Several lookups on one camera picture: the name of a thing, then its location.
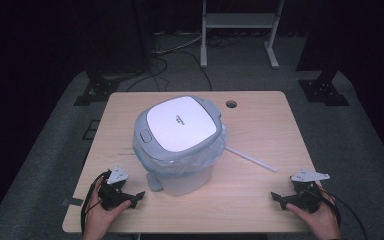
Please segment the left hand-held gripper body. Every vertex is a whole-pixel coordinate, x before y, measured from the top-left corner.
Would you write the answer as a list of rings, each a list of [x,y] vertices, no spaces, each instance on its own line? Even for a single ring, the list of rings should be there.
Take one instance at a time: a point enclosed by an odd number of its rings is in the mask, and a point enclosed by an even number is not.
[[[130,197],[122,191],[122,187],[128,179],[128,174],[124,172],[119,165],[113,170],[108,170],[103,174],[103,181],[98,190],[98,196],[101,199],[102,207],[109,211]]]

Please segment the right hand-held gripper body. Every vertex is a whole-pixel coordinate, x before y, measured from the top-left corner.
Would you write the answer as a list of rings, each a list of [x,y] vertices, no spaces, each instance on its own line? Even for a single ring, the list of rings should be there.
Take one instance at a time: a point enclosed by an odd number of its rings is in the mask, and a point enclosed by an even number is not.
[[[314,213],[321,202],[322,194],[317,182],[327,180],[330,176],[313,170],[301,169],[290,177],[293,189],[296,192],[292,204]]]

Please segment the person's left hand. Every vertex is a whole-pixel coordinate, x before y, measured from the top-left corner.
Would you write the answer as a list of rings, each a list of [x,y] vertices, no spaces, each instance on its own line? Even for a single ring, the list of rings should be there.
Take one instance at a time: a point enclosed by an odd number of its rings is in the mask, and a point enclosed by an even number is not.
[[[85,225],[82,240],[102,240],[113,222],[131,205],[131,201],[127,200],[121,203],[118,207],[106,211],[102,207],[98,196],[102,181],[103,179],[100,178],[92,190],[88,204],[89,210],[85,214]]]

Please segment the person's right hand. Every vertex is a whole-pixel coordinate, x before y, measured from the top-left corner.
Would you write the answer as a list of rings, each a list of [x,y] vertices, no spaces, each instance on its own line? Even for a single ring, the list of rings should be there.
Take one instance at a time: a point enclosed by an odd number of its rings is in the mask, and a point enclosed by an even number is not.
[[[321,203],[314,213],[308,213],[291,203],[288,203],[286,208],[308,225],[317,240],[338,240],[342,238],[337,217],[328,204]]]

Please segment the grey tape strip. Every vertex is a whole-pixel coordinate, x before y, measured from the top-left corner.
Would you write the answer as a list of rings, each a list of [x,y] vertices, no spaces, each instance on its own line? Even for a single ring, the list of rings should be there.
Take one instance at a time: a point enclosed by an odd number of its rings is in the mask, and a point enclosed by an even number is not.
[[[68,207],[70,205],[74,205],[74,206],[82,206],[83,204],[83,201],[82,199],[78,199],[78,198],[70,198],[70,199],[64,199],[61,203],[62,206],[65,206],[65,207]]]

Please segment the white plastic straw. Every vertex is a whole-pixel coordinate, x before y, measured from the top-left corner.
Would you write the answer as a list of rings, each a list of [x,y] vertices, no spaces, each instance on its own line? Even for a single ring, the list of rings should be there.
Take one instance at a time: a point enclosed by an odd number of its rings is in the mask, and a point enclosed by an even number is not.
[[[240,156],[240,157],[242,157],[242,158],[244,158],[244,159],[246,159],[248,161],[251,161],[251,162],[253,162],[253,163],[255,163],[255,164],[257,164],[257,165],[259,165],[261,167],[264,167],[264,168],[272,171],[272,172],[278,172],[277,168],[275,168],[275,167],[273,167],[273,166],[271,166],[271,165],[269,165],[267,163],[264,163],[263,161],[260,161],[260,160],[258,160],[256,158],[252,157],[252,156],[249,156],[249,155],[247,155],[247,154],[245,154],[245,153],[243,153],[241,151],[238,151],[237,149],[234,149],[234,148],[232,148],[230,146],[226,146],[225,149],[227,151],[233,153],[233,154],[236,154],[237,156]]]

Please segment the black floor socket box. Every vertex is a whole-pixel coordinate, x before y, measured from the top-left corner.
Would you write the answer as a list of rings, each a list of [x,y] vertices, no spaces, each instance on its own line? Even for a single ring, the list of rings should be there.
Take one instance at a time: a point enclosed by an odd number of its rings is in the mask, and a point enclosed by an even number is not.
[[[100,121],[99,120],[91,120],[83,133],[83,140],[93,140],[96,136],[96,133],[99,128]]]

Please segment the clear plastic trash bag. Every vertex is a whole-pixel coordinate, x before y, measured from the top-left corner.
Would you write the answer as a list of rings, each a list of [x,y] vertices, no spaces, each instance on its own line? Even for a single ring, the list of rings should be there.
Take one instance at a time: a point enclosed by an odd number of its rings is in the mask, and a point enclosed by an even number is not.
[[[150,173],[156,175],[180,177],[191,175],[215,164],[226,147],[227,129],[221,125],[220,135],[203,150],[190,154],[177,160],[157,160],[152,158],[140,146],[139,141],[133,138],[133,150],[142,166]]]

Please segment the white grey pedal trash can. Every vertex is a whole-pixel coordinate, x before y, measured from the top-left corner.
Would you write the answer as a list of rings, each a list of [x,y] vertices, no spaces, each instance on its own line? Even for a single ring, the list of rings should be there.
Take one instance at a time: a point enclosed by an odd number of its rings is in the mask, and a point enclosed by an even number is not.
[[[142,112],[135,120],[133,138],[152,158],[177,160],[211,144],[220,135],[221,125],[221,112],[211,101],[196,96],[181,96]],[[182,196],[208,182],[214,165],[180,177],[156,175],[144,169],[153,191]]]

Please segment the black metal stand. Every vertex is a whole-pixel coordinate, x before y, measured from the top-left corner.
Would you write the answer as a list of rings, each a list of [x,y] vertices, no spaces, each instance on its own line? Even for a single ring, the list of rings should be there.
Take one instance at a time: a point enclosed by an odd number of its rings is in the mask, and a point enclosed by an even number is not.
[[[113,70],[108,50],[108,41],[103,28],[102,17],[96,7],[97,0],[73,0],[76,21],[82,36],[82,57],[89,83],[76,105],[89,105],[91,102],[106,102],[117,91],[118,83],[105,78]]]
[[[316,79],[298,83],[309,102],[323,102],[326,106],[348,106],[333,80],[339,71],[340,54],[334,33],[333,0],[318,0],[313,26],[307,37],[297,71],[320,70]]]

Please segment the white metal stand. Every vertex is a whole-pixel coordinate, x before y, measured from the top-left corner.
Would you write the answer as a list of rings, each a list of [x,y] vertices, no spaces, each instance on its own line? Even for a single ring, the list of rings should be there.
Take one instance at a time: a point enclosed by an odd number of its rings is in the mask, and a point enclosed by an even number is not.
[[[285,0],[279,0],[273,13],[208,13],[207,0],[202,0],[200,66],[208,66],[207,33],[211,29],[269,29],[270,38],[264,43],[271,67],[279,68],[273,45]]]

